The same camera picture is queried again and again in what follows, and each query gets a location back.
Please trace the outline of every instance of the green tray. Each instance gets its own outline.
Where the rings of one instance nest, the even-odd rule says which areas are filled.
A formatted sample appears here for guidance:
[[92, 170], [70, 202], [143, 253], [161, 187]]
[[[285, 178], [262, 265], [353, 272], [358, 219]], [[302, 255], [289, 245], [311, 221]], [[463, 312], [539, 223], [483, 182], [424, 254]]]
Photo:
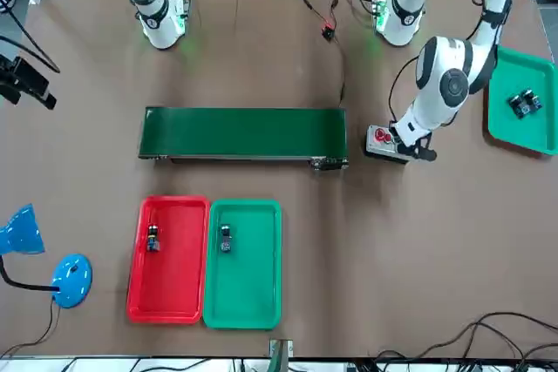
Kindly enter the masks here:
[[[231, 249], [221, 250], [221, 226]], [[272, 329], [281, 320], [281, 208], [273, 200], [211, 206], [203, 321], [211, 328]]]
[[139, 145], [141, 159], [308, 160], [317, 169], [343, 168], [347, 155], [339, 108], [148, 107]]
[[[488, 90], [487, 130], [490, 136], [535, 152], [556, 154], [557, 83], [553, 63], [499, 47], [498, 65]], [[526, 89], [532, 89], [539, 96], [543, 107], [518, 119], [507, 101]]]

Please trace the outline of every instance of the red tray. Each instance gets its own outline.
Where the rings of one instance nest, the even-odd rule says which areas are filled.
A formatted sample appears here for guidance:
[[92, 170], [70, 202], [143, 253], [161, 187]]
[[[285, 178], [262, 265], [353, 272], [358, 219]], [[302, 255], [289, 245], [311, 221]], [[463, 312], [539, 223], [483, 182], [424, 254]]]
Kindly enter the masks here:
[[[201, 317], [209, 202], [202, 196], [150, 196], [141, 205], [126, 311], [132, 322], [194, 324]], [[159, 252], [147, 252], [147, 228]]]

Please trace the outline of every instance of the black connector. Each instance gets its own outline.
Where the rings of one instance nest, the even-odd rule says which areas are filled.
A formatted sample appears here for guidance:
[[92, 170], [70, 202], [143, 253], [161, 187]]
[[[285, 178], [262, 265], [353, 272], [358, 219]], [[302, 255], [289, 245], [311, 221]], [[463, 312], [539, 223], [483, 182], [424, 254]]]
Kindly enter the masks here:
[[324, 37], [328, 43], [330, 43], [331, 40], [335, 37], [335, 30], [330, 24], [326, 24], [323, 26], [322, 37]]

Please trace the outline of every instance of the plastic tray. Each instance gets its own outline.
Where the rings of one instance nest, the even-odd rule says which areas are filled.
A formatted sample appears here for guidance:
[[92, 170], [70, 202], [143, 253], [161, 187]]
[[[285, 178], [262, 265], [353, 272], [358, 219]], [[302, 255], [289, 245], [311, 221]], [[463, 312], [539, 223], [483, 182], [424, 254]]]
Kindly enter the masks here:
[[[150, 196], [142, 204], [126, 311], [132, 322], [193, 324], [201, 317], [209, 203], [202, 196]], [[159, 252], [147, 252], [147, 228]]]
[[[499, 47], [498, 65], [487, 94], [486, 130], [489, 136], [497, 142], [555, 155], [558, 152], [557, 83], [558, 77], [553, 63]], [[539, 96], [543, 107], [523, 119], [518, 119], [507, 100], [527, 88]]]
[[[211, 207], [203, 321], [211, 328], [272, 329], [281, 320], [281, 208], [272, 200]], [[231, 249], [221, 251], [221, 226]]]

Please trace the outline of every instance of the blue desk lamp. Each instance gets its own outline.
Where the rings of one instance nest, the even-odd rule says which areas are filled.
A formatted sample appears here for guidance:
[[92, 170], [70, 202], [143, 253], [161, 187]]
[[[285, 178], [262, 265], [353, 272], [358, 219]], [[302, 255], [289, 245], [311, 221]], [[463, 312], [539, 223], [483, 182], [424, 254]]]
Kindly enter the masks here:
[[0, 275], [13, 287], [31, 291], [52, 292], [54, 301], [62, 308], [73, 308], [85, 299], [92, 283], [91, 263], [83, 254], [68, 254], [54, 269], [50, 286], [28, 285], [13, 281], [3, 266], [2, 255], [44, 253], [43, 240], [35, 221], [33, 205], [17, 211], [6, 227], [0, 227]]

